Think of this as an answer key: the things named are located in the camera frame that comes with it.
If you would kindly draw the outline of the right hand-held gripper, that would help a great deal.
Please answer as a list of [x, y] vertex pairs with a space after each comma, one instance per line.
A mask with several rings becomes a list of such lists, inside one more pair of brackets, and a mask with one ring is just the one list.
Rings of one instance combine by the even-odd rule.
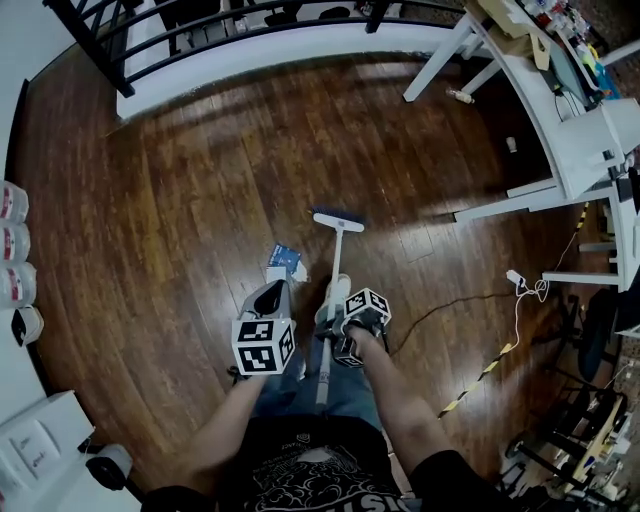
[[347, 325], [357, 325], [368, 330], [382, 341], [384, 349], [389, 352], [386, 327], [392, 315], [388, 301], [370, 288], [352, 294], [344, 300], [343, 307], [337, 308], [335, 316], [330, 322], [329, 306], [323, 304], [314, 316], [314, 337], [325, 339], [331, 333], [335, 337], [332, 345], [332, 355], [336, 363], [349, 368], [363, 366], [362, 360], [356, 355], [356, 346], [346, 335]]

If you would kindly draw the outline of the blue paper scrap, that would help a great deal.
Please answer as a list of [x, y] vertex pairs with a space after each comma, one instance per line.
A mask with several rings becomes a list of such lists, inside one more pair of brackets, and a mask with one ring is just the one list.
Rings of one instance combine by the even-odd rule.
[[298, 267], [300, 259], [301, 254], [298, 251], [277, 243], [270, 255], [268, 266], [284, 267], [288, 272], [294, 273]]

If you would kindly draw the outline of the white broom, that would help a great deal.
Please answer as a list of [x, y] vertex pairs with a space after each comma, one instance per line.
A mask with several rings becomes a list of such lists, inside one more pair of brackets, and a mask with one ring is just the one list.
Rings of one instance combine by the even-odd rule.
[[[332, 228], [336, 233], [336, 241], [334, 248], [333, 264], [331, 281], [332, 291], [336, 291], [336, 282], [338, 275], [340, 274], [340, 263], [342, 255], [342, 244], [345, 232], [361, 233], [364, 231], [364, 224], [361, 219], [348, 212], [325, 208], [325, 207], [313, 207], [311, 209], [312, 218], [316, 223]], [[338, 305], [335, 303], [334, 297], [331, 297], [331, 301], [328, 304], [328, 317], [331, 322], [335, 316], [335, 311]], [[331, 360], [332, 360], [332, 348], [331, 348], [331, 333], [325, 339], [321, 339], [322, 357], [319, 368], [317, 393], [316, 393], [316, 412], [323, 414], [328, 402], [329, 395], [329, 382], [331, 374]]]

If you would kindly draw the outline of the person's right hand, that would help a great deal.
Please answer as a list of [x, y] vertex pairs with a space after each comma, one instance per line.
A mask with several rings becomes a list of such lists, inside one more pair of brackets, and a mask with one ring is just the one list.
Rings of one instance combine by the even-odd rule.
[[356, 355], [361, 359], [365, 359], [368, 353], [385, 352], [380, 340], [362, 327], [347, 325], [346, 335], [354, 341], [356, 345]]

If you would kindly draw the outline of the person's right white shoe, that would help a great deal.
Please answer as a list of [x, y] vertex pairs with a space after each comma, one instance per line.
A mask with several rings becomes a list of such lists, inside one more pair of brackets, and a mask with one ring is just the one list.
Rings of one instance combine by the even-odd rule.
[[328, 305], [331, 301], [331, 297], [334, 297], [336, 305], [342, 305], [344, 300], [350, 295], [351, 292], [351, 279], [345, 273], [340, 273], [336, 282], [336, 291], [332, 291], [332, 284], [329, 283], [326, 288], [325, 301]]

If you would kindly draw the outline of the person's blue jeans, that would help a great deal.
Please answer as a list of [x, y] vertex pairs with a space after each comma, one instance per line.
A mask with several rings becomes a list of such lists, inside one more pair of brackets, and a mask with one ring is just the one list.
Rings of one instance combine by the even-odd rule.
[[[322, 345], [312, 342], [311, 362], [297, 348], [282, 375], [269, 376], [254, 406], [252, 417], [317, 414], [316, 396]], [[374, 395], [362, 368], [348, 368], [335, 361], [330, 364], [327, 403], [329, 416], [359, 418], [381, 430]]]

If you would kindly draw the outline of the yellow black striped tape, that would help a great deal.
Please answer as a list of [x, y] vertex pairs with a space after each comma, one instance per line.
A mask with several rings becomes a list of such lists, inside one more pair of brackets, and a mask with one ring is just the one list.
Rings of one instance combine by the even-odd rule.
[[472, 393], [482, 382], [482, 380], [490, 374], [501, 362], [501, 360], [520, 344], [520, 332], [519, 332], [519, 306], [524, 297], [534, 296], [538, 302], [543, 304], [550, 290], [550, 281], [548, 279], [541, 278], [535, 282], [533, 287], [529, 287], [527, 284], [524, 288], [517, 289], [515, 286], [515, 305], [514, 305], [514, 333], [515, 342], [506, 343], [497, 354], [497, 356], [481, 371], [478, 377], [467, 386], [454, 400], [447, 404], [437, 415], [437, 419], [441, 420], [451, 411], [453, 411], [470, 393]]

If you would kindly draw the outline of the grey bin with black bag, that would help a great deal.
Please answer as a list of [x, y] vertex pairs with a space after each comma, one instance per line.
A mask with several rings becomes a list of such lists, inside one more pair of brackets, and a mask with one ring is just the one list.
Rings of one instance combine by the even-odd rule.
[[91, 476], [104, 488], [120, 491], [125, 488], [133, 467], [133, 458], [120, 444], [109, 444], [85, 463]]

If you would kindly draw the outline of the small white bin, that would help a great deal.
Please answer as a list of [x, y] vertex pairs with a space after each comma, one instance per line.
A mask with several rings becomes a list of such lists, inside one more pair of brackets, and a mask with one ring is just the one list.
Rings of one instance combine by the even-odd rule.
[[37, 341], [43, 329], [44, 319], [37, 307], [27, 305], [14, 310], [11, 331], [20, 347]]

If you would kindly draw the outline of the clear water jug red cap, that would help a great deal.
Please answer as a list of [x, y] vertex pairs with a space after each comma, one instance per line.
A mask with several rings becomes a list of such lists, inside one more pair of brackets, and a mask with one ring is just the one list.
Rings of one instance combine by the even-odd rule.
[[36, 269], [31, 263], [0, 267], [0, 309], [32, 305], [36, 295]]
[[31, 248], [30, 233], [25, 224], [0, 221], [0, 262], [23, 263]]
[[9, 181], [0, 180], [0, 219], [16, 224], [25, 223], [28, 211], [26, 191]]

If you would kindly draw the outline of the white water dispenser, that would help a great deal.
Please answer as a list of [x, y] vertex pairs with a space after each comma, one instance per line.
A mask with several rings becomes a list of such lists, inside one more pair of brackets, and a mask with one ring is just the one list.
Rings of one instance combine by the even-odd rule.
[[94, 432], [73, 391], [57, 393], [0, 426], [0, 511], [30, 512]]

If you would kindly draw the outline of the white table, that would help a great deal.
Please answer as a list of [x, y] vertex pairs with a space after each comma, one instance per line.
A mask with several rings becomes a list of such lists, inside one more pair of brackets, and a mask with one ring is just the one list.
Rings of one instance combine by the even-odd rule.
[[[576, 52], [561, 33], [549, 34], [516, 2], [551, 40], [563, 48], [581, 75], [585, 93], [595, 91], [593, 81], [579, 66]], [[580, 245], [582, 252], [613, 251], [613, 273], [546, 271], [549, 281], [615, 286], [628, 290], [640, 268], [640, 210], [633, 195], [623, 191], [628, 159], [640, 146], [640, 104], [632, 99], [593, 101], [584, 106], [561, 88], [554, 73], [538, 70], [532, 60], [503, 53], [479, 20], [465, 9], [462, 18], [439, 44], [403, 94], [414, 101], [451, 59], [471, 55], [484, 47], [491, 62], [460, 90], [470, 94], [497, 72], [503, 72], [522, 103], [542, 146], [549, 178], [508, 190], [504, 200], [455, 213], [460, 223], [499, 214], [542, 211], [590, 201], [609, 204], [614, 239]]]

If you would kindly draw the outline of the black metal railing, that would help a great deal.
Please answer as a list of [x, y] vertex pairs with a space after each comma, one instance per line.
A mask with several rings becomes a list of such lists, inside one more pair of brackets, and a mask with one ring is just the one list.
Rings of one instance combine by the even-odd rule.
[[427, 54], [463, 10], [428, 0], [43, 0], [134, 111], [281, 63]]

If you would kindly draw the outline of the brown cardboard box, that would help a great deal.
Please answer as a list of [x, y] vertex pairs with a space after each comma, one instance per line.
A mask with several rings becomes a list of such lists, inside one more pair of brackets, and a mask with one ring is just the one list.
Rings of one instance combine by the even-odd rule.
[[528, 58], [538, 70], [549, 70], [551, 40], [515, 0], [467, 0], [465, 9], [503, 53]]

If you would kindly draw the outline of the grey tablet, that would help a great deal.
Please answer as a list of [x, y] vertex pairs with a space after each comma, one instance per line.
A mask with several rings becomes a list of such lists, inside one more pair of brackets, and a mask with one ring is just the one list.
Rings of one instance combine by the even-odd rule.
[[551, 42], [550, 45], [550, 69], [564, 91], [572, 93], [584, 106], [591, 104], [580, 81], [581, 75], [574, 67], [573, 59], [555, 42]]

